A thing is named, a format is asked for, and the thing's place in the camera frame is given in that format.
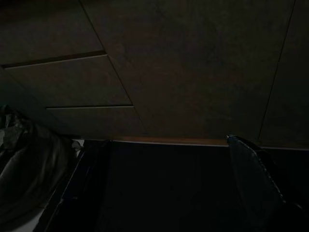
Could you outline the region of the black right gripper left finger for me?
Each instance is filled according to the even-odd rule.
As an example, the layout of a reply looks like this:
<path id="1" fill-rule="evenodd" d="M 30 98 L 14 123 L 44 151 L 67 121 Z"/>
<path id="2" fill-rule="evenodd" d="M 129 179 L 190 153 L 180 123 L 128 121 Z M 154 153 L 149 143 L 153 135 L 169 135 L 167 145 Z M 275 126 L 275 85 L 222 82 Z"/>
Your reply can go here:
<path id="1" fill-rule="evenodd" d="M 103 212 L 111 142 L 86 140 L 77 165 L 56 189 L 38 222 L 40 232 L 109 232 Z"/>

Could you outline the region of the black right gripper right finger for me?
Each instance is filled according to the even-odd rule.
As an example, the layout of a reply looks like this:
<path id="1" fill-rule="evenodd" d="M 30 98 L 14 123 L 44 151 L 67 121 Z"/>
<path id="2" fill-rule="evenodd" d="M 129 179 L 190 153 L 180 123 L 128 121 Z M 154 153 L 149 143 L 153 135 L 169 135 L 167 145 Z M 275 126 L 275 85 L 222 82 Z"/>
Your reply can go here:
<path id="1" fill-rule="evenodd" d="M 270 155 L 256 144 L 235 135 L 227 137 L 230 160 L 247 218 L 257 232 L 269 230 L 286 200 L 272 172 Z"/>

